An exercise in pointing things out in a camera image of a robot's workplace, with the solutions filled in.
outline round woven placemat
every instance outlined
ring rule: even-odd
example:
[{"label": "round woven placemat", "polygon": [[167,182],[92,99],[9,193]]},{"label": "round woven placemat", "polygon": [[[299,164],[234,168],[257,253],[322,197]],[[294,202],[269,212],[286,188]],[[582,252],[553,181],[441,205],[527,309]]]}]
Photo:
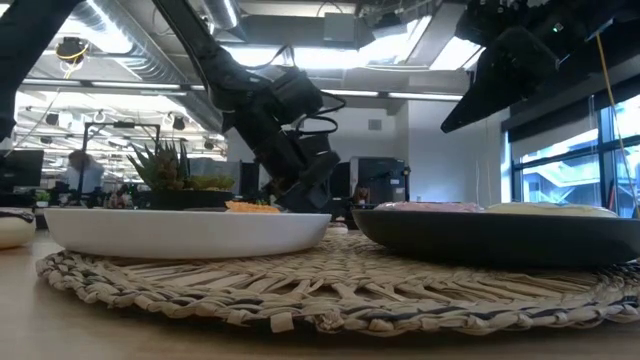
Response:
[{"label": "round woven placemat", "polygon": [[455,268],[394,256],[357,234],[327,237],[301,253],[222,261],[63,251],[38,261],[37,272],[87,303],[240,326],[267,322],[273,332],[310,323],[331,333],[485,335],[640,320],[638,265],[526,273]]}]

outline wooden table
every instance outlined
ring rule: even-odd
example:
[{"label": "wooden table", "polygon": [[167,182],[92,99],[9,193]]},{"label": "wooden table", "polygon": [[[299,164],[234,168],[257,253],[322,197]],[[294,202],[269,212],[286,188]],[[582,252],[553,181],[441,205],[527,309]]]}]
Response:
[{"label": "wooden table", "polygon": [[272,335],[87,305],[39,281],[34,263],[59,251],[47,236],[0,252],[0,359],[638,359],[640,323],[486,337]]}]

